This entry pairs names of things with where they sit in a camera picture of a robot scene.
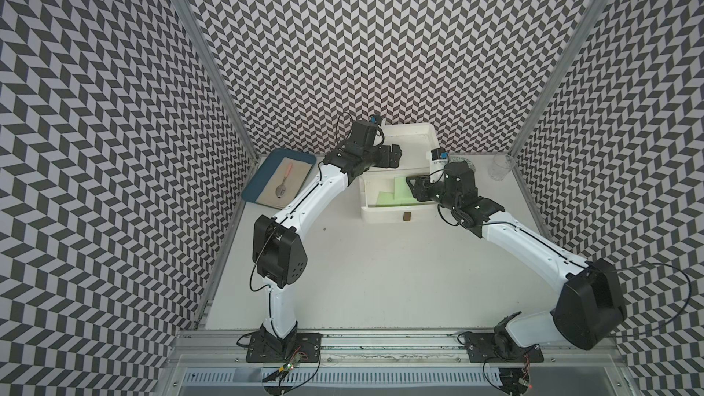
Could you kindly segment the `green sticky note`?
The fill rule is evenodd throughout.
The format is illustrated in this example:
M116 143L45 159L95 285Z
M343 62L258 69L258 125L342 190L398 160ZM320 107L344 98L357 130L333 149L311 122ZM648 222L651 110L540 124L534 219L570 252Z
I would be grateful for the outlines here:
M377 207L397 206L399 205L393 192L379 192L376 199Z
M412 190L409 187L406 178L396 177L394 179L393 193L399 205L417 205L418 201L414 198Z

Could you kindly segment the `white top drawer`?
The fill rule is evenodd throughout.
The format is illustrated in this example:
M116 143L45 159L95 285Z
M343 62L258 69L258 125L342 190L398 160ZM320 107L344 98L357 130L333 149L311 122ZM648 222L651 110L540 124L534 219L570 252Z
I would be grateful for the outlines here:
M436 204L419 202L406 182L426 176L427 170L370 170L359 178L362 220L370 225L429 222L437 218Z

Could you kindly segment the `white drawer cabinet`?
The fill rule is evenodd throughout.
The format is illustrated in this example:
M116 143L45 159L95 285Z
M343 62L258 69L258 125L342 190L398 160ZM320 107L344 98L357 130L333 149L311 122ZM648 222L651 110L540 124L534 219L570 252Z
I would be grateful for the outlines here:
M399 167L383 169L371 167L365 176L371 175L419 175L429 174L431 150L439 148L435 128L428 123L386 125L382 127L385 145L397 144L401 149Z

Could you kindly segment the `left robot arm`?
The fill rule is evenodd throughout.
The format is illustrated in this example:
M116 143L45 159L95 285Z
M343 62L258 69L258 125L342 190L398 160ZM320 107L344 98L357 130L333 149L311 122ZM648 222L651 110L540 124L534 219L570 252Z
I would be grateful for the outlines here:
M318 163L318 174L300 194L274 216L254 225L253 274L268 293L268 315L260 337L286 354L293 348L298 322L288 298L308 263L304 238L326 207L372 167L397 168L401 149L387 145L380 115L355 120L346 137Z

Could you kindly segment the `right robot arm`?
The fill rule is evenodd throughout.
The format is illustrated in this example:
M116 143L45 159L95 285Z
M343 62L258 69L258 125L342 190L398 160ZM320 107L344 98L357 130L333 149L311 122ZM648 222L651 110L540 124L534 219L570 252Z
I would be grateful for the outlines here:
M625 321L615 267L603 258L589 261L562 249L480 195L469 163L450 162L428 175L409 176L406 183L415 200L447 210L453 226L506 250L557 292L552 309L514 313L495 326L491 346L499 359L515 359L529 348L556 341L590 350Z

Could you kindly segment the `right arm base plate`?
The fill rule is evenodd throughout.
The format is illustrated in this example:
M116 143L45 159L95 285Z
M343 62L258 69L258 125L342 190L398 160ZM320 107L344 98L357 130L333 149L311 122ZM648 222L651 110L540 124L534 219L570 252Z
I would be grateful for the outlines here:
M520 314L506 316L491 333L466 331L458 334L456 340L465 348L469 362L479 364L494 359L508 363L543 363L545 358L540 346L521 348L509 337L506 326Z

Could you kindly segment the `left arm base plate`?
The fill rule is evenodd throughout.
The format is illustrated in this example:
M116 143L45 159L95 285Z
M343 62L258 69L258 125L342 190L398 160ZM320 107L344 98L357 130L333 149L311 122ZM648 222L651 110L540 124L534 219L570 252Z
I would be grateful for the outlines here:
M317 363L321 357L322 339L320 333L291 333L279 339L262 329L249 339L246 361L282 364L301 354L300 363Z

